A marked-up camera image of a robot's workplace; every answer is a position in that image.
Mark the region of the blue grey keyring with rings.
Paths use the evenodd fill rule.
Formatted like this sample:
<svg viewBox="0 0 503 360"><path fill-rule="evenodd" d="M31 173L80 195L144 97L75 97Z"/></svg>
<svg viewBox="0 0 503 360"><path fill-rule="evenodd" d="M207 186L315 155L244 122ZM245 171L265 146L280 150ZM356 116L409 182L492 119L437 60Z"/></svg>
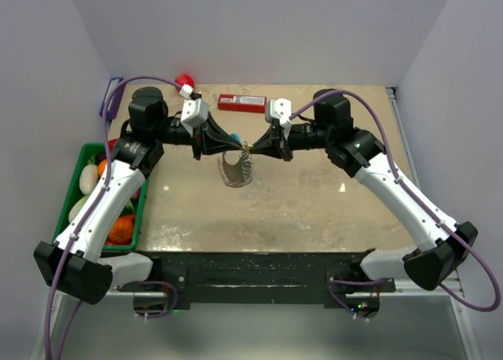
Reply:
<svg viewBox="0 0 503 360"><path fill-rule="evenodd" d="M237 134L231 134L231 136L237 139L242 145L242 141ZM253 162L249 149L242 146L235 163L228 162L226 159L226 152L218 159L218 171L225 186L230 188L241 188L252 182Z"/></svg>

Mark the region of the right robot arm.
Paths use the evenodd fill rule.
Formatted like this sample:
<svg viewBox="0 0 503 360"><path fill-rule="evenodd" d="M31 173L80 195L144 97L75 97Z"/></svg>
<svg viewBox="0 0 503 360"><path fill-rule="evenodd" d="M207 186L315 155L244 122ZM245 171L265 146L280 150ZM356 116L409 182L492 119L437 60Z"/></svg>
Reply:
<svg viewBox="0 0 503 360"><path fill-rule="evenodd" d="M380 279L408 278L431 291L464 262L465 246L475 242L477 229L436 207L389 160L382 141L354 125L345 94L319 90L312 120L294 124L291 116L289 100L270 100L265 109L270 127L251 153L290 161L296 150L324 149L331 163L372 192L413 238L410 248L367 251L359 267L350 272L355 289L366 292Z"/></svg>

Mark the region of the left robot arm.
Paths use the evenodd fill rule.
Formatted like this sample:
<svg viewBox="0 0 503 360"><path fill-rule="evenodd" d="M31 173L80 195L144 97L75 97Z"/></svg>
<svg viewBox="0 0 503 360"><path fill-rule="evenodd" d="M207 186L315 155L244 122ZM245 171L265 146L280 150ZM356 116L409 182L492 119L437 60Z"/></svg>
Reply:
<svg viewBox="0 0 503 360"><path fill-rule="evenodd" d="M145 291L158 289L163 272L147 255L133 252L102 258L102 248L120 213L152 173L164 145L188 145L195 159L241 148L215 122L198 93L184 100L180 116L169 116L162 92L143 87L133 93L128 111L130 129L123 130L115 146L105 150L105 174L82 210L52 244L40 242L34 251L51 297L64 292L95 304L110 288L133 282Z"/></svg>

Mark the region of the red rectangular box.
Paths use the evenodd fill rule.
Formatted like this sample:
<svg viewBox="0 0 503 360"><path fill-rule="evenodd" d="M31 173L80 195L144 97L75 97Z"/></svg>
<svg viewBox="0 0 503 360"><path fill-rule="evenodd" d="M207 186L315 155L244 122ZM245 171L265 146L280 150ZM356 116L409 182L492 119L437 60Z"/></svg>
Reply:
<svg viewBox="0 0 503 360"><path fill-rule="evenodd" d="M267 98L242 94L220 94L217 102L219 110L229 112L264 113Z"/></svg>

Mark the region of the red tomato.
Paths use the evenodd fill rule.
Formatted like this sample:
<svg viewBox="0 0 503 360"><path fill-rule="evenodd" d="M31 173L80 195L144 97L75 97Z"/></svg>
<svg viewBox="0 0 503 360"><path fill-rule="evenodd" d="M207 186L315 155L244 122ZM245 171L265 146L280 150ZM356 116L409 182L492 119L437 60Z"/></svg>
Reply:
<svg viewBox="0 0 503 360"><path fill-rule="evenodd" d="M175 82L181 86L183 85L189 85L191 87L195 86L193 77L185 73L178 74L175 78Z"/></svg>

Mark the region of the red bell pepper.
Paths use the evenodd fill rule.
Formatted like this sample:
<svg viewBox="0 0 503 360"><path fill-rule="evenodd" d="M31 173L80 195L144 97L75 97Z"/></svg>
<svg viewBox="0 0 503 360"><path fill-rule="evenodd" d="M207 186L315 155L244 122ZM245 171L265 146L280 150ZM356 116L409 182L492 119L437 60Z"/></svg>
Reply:
<svg viewBox="0 0 503 360"><path fill-rule="evenodd" d="M116 143L117 143L117 138L116 138L116 139L109 140L109 141L108 141L108 146L109 146L109 148L110 148L110 149L112 149Z"/></svg>

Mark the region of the purple box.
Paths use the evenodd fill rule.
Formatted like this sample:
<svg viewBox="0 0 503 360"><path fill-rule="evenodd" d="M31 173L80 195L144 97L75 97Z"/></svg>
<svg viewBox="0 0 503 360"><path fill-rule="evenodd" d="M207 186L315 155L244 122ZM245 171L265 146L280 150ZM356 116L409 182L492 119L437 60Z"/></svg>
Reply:
<svg viewBox="0 0 503 360"><path fill-rule="evenodd" d="M104 111L105 102L108 101L107 106L107 121L112 121L116 118L119 111L120 102L123 97L124 87L117 89L116 87L123 81L122 77L115 77L109 80L108 87L103 98L99 115L102 116Z"/></svg>

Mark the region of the orange fruit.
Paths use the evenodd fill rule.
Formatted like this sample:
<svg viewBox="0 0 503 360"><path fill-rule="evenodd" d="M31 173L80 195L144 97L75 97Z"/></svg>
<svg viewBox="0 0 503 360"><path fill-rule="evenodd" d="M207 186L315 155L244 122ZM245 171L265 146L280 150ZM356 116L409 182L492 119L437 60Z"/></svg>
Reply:
<svg viewBox="0 0 503 360"><path fill-rule="evenodd" d="M107 160L102 160L97 165L97 173L99 177L101 177L104 174L106 166L107 166Z"/></svg>

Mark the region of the white radish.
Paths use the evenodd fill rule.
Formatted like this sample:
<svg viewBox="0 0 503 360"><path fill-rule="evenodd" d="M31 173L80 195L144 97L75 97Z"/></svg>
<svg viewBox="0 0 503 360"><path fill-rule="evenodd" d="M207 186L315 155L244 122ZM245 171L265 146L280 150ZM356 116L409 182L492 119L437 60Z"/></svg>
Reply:
<svg viewBox="0 0 503 360"><path fill-rule="evenodd" d="M90 195L97 185L99 174L95 164L87 164L79 177L79 189L82 194Z"/></svg>

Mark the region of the orange pumpkin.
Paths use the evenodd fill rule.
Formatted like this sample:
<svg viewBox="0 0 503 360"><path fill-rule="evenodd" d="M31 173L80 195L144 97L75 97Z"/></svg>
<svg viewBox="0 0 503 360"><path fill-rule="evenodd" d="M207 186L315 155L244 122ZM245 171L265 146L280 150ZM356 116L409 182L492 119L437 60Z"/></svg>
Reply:
<svg viewBox="0 0 503 360"><path fill-rule="evenodd" d="M107 237L107 242L117 245L130 244L134 235L135 215L124 215L119 217Z"/></svg>

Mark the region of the green plastic bin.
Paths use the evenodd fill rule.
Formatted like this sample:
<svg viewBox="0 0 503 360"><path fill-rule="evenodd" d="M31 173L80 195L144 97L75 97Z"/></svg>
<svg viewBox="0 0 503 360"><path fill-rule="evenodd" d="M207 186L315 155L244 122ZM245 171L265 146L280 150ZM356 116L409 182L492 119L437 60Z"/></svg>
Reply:
<svg viewBox="0 0 503 360"><path fill-rule="evenodd" d="M105 147L102 143L87 143L82 146L79 157L75 164L75 169L72 175L72 179L69 182L68 191L61 209L60 217L58 219L52 241L54 241L57 236L68 226L68 215L74 205L84 197L84 194L79 188L79 179L82 174L82 170L88 164L95 163L96 161L100 163L103 159L103 153L105 152ZM134 252L137 249L138 242L141 236L141 222L143 213L145 210L145 199L146 193L148 191L149 181L146 180L138 193L130 198L129 203L123 209L120 216L134 216L133 225L131 226L131 238L128 242L116 242L110 241L109 238L106 239L105 244L102 248L104 253L120 253L120 252Z"/></svg>

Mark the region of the green cabbage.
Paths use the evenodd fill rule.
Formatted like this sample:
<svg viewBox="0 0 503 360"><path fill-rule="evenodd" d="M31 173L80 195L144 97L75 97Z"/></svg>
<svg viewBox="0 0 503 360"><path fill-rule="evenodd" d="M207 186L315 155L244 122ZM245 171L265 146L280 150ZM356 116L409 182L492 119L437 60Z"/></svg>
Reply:
<svg viewBox="0 0 503 360"><path fill-rule="evenodd" d="M68 222L71 223L75 220L75 217L78 215L78 213L82 210L84 204L88 200L88 196L83 196L81 197L71 208L70 212L68 213Z"/></svg>

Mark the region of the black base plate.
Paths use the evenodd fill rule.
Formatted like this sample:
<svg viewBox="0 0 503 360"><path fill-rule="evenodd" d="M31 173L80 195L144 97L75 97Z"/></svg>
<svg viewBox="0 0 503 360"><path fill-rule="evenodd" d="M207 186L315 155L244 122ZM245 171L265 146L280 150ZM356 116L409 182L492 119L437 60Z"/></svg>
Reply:
<svg viewBox="0 0 503 360"><path fill-rule="evenodd" d="M168 302L180 310L195 303L313 304L348 306L371 318L380 295L393 292L386 280L370 285L359 268L362 252L150 252L154 265L148 285L130 283L134 307L161 310Z"/></svg>

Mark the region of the aluminium frame rail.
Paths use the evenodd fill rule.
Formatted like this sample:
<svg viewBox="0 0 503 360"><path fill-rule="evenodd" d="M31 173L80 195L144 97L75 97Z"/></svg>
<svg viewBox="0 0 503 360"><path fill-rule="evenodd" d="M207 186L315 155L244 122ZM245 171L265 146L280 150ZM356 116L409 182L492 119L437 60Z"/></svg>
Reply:
<svg viewBox="0 0 503 360"><path fill-rule="evenodd" d="M432 291L407 280L366 286L330 279L310 285L204 285L191 270L181 281L113 287L94 305L94 316L77 325L75 316L86 308L56 292L31 357L74 358L68 333L89 340L103 329L124 334L99 350L103 359L133 351L147 355L148 340L156 350L191 350L198 358L210 358L218 349L266 358L278 355L285 339L299 357L301 341L319 336L325 343L308 350L308 358L323 350L364 359L483 357L457 279Z"/></svg>

